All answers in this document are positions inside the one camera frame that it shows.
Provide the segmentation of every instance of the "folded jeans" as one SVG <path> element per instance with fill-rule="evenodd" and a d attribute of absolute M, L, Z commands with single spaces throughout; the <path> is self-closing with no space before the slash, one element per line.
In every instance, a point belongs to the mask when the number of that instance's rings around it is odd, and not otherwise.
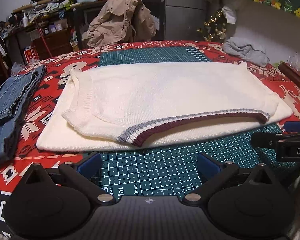
<path fill-rule="evenodd" d="M 26 110 L 45 72 L 45 66 L 39 66 L 0 87 L 0 164 L 14 155 Z"/>

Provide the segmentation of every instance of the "white sweater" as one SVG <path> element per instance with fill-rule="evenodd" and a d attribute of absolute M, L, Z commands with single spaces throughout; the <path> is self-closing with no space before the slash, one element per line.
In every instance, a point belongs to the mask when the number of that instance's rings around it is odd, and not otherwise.
<path fill-rule="evenodd" d="M 187 62 L 184 64 L 186 64 L 189 69 L 191 69 L 192 66 L 199 64 L 201 67 L 205 66 L 205 63 Z M 121 67 L 122 65 L 113 66 L 113 70 L 116 71 Z M 254 77 L 250 73 L 247 73 L 247 75 L 254 79 L 256 83 L 259 83 L 261 90 L 264 89 L 267 93 L 271 93 L 271 90 L 267 88 L 260 80 L 258 80 L 258 78 Z M 69 123 L 62 117 L 62 114 L 64 111 L 70 109 L 71 104 L 73 105 L 75 91 L 77 91 L 76 88 L 77 87 L 74 85 L 74 81 L 70 77 L 61 96 L 58 99 L 58 103 L 48 124 L 38 138 L 37 148 L 41 150 L 59 152 L 116 151 L 136 149 L 137 147 L 133 146 L 132 144 L 123 144 L 109 139 L 83 136 L 76 132 L 71 125 L 69 125 Z M 205 100 L 204 95 L 199 95 L 199 97 L 202 100 Z M 291 114 L 292 110 L 282 99 L 279 99 L 277 110 L 275 114 L 270 117 L 267 124 L 278 122 L 289 117 Z M 245 130 L 251 130 L 253 128 L 260 127 L 261 125 L 262 124 L 260 124 L 254 118 L 247 117 L 225 117 L 192 122 L 152 135 L 144 142 L 142 148 L 207 140 Z"/>
<path fill-rule="evenodd" d="M 220 117 L 266 123 L 279 96 L 246 63 L 128 64 L 70 71 L 75 85 L 62 116 L 80 134 L 141 147 L 155 133 Z"/>

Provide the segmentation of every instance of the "ribbed hem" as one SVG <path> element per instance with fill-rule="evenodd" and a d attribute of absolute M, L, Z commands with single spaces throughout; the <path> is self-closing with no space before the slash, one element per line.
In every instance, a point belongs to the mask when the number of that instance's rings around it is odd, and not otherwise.
<path fill-rule="evenodd" d="M 155 133 L 167 131 L 187 123 L 223 117 L 252 117 L 257 119 L 260 123 L 266 123 L 270 115 L 261 110 L 231 109 L 225 111 L 162 118 L 127 128 L 118 136 L 117 141 L 121 143 L 130 143 L 134 146 L 141 147 L 144 141 Z"/>

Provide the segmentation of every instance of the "cutting mat grid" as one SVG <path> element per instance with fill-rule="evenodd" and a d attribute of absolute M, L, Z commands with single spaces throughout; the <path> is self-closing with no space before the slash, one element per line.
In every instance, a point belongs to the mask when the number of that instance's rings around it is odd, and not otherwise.
<path fill-rule="evenodd" d="M 156 62 L 210 62 L 210 60 L 192 47 L 162 47 L 103 53 L 98 66 Z"/>
<path fill-rule="evenodd" d="M 198 60 L 204 54 L 191 47 L 130 49 L 104 53 L 99 66 L 128 63 L 184 62 Z M 284 178 L 297 168 L 295 163 L 278 163 L 270 149 L 253 150 L 250 137 L 254 131 L 281 132 L 276 124 L 209 142 L 194 142 L 136 151 L 101 152 L 103 166 L 91 181 L 113 194 L 179 195 L 204 182 L 196 167 L 197 155 L 205 152 L 219 162 L 233 161 L 242 168 L 252 168 L 263 162 L 277 177 Z"/>

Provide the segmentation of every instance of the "bottle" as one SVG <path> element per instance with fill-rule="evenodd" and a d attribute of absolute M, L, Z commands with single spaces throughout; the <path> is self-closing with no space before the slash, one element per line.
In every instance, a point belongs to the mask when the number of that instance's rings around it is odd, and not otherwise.
<path fill-rule="evenodd" d="M 23 22 L 23 27 L 27 27 L 28 24 L 29 24 L 29 19 L 28 17 L 26 16 L 26 14 L 24 15 L 24 17 L 22 18 L 22 22 Z"/>

